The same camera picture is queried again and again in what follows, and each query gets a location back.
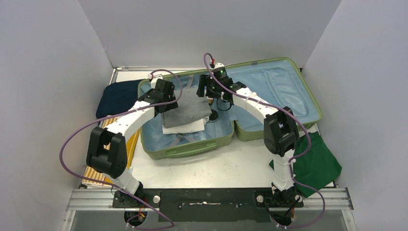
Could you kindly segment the grey shirt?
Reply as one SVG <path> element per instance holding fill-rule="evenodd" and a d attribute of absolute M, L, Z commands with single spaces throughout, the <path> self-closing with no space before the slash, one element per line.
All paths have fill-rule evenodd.
<path fill-rule="evenodd" d="M 207 98 L 198 97 L 196 92 L 195 88 L 183 89 L 177 108 L 162 113 L 165 128 L 187 125 L 211 115 Z"/>

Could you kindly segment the black round cosmetic jar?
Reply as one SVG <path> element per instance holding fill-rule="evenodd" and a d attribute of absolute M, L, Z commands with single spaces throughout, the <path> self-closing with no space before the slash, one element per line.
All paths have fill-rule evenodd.
<path fill-rule="evenodd" d="M 218 119 L 218 112 L 216 110 L 211 110 L 211 114 L 209 115 L 209 122 L 215 122 Z"/>

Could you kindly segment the white shirt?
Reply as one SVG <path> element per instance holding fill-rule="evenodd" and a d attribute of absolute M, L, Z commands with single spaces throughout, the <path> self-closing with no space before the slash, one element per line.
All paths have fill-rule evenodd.
<path fill-rule="evenodd" d="M 164 125 L 162 125 L 162 131 L 163 134 L 168 135 L 168 134 L 188 134 L 188 133 L 195 133 L 195 132 L 200 132 L 205 130 L 205 125 L 209 121 L 209 117 L 205 117 L 199 120 L 196 120 L 192 123 L 182 125 L 182 126 L 176 126 L 172 128 L 165 128 Z"/>

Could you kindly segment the yellow striped towel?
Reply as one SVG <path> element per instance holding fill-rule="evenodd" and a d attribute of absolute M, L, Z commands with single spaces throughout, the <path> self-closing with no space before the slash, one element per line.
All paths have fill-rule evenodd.
<path fill-rule="evenodd" d="M 106 126 L 116 122 L 119 117 L 110 118 L 104 121 L 101 121 L 99 127 L 105 128 Z M 137 145 L 137 141 L 140 136 L 140 130 L 137 130 L 127 141 L 126 143 L 126 150 L 127 150 L 127 169 L 131 169 L 131 162 L 134 157 L 134 151 Z M 82 180 L 82 184 L 89 187 L 97 187 L 97 188 L 107 188 L 109 187 L 108 183 L 112 183 L 112 181 L 103 175 L 102 173 L 97 172 L 91 167 L 86 167 L 84 177 L 90 178 L 92 180 Z"/>

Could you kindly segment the green suitcase with blue lining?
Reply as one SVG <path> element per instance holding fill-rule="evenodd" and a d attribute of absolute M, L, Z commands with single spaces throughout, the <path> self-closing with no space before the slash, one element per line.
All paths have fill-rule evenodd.
<path fill-rule="evenodd" d="M 300 70 L 289 58 L 228 65 L 227 74 L 241 82 L 260 98 L 279 107 L 290 107 L 306 128 L 317 123 L 321 110 L 305 83 Z M 227 103 L 212 105 L 218 114 L 204 131 L 189 134 L 164 134 L 160 115 L 141 128 L 141 144 L 152 159 L 178 158 L 229 145 L 232 136 L 240 141 L 263 138 L 263 125 L 249 112 Z"/>

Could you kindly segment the dark green cloth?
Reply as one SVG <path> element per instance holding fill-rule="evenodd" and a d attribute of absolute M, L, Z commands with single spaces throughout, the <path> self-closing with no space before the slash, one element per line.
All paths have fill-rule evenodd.
<path fill-rule="evenodd" d="M 310 132 L 309 136 L 311 148 L 293 163 L 293 173 L 301 184 L 320 190 L 340 176 L 342 166 L 319 132 Z"/>

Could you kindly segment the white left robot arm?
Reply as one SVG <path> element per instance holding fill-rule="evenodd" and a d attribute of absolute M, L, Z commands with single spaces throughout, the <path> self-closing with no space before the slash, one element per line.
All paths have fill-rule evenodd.
<path fill-rule="evenodd" d="M 86 164 L 107 176 L 110 181 L 126 192 L 125 201 L 132 207 L 144 200 L 142 184 L 127 167 L 127 141 L 146 122 L 158 114 L 177 108 L 172 82 L 159 78 L 152 80 L 151 88 L 140 96 L 114 123 L 90 133 Z"/>

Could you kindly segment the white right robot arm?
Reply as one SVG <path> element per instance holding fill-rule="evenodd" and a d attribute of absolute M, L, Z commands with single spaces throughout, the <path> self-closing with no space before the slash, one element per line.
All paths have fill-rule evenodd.
<path fill-rule="evenodd" d="M 233 82 L 226 69 L 219 67 L 209 75 L 200 75 L 198 97 L 208 97 L 229 102 L 249 112 L 263 125 L 263 140 L 273 154 L 272 199 L 279 206 L 290 202 L 294 192 L 293 157 L 299 139 L 292 111 L 270 106 L 241 82 Z"/>

